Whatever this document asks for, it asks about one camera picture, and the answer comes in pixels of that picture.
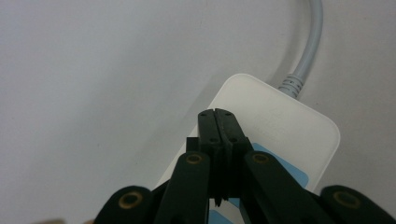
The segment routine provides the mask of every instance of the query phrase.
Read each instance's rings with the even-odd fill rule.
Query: white cable
[[[292,98],[297,98],[298,93],[308,77],[309,69],[314,61],[321,36],[323,24],[323,8],[321,0],[309,0],[309,6],[311,8],[311,31],[309,32],[309,37],[306,41],[304,53],[293,74],[285,78],[282,85],[278,88],[280,91]]]

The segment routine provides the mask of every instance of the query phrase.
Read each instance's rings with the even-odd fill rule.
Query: white power adapter
[[[227,79],[209,108],[233,112],[254,149],[275,155],[300,185],[311,191],[340,142],[338,128],[329,118],[249,75]],[[197,127],[190,136],[197,136]],[[158,185],[170,178],[177,158],[185,151],[186,144]],[[243,223],[230,203],[211,209],[209,223]]]

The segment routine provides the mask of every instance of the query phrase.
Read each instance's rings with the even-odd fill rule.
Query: screw hole
[[[202,161],[202,157],[200,155],[198,155],[198,154],[192,154],[192,155],[187,157],[187,162],[189,164],[195,165],[195,164],[200,163],[201,161]]]
[[[132,191],[122,195],[119,199],[119,207],[122,209],[131,209],[137,207],[143,201],[143,196],[138,191]]]
[[[358,209],[361,206],[361,201],[346,191],[337,191],[332,196],[344,207]]]
[[[259,164],[265,164],[267,163],[270,159],[262,154],[254,154],[253,155],[253,160]]]

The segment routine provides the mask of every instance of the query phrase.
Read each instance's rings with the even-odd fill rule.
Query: blue label
[[[278,157],[274,152],[268,150],[267,148],[261,146],[258,143],[253,143],[252,146],[256,151],[262,151],[273,155],[280,162],[280,164],[282,164],[282,166],[289,172],[289,174],[291,174],[294,177],[294,179],[301,185],[301,187],[303,188],[306,187],[309,180],[308,175],[306,173],[304,173],[302,170],[295,167],[288,161],[285,161],[282,158]],[[239,207],[239,199],[231,198],[229,202],[233,204],[235,207]],[[232,224],[230,220],[228,220],[226,217],[222,216],[220,213],[214,210],[209,211],[209,223]]]

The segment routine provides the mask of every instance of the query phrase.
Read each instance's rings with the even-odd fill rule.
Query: cable strain relief
[[[282,85],[278,89],[295,99],[303,88],[303,85],[304,83],[299,77],[290,75],[283,80]]]

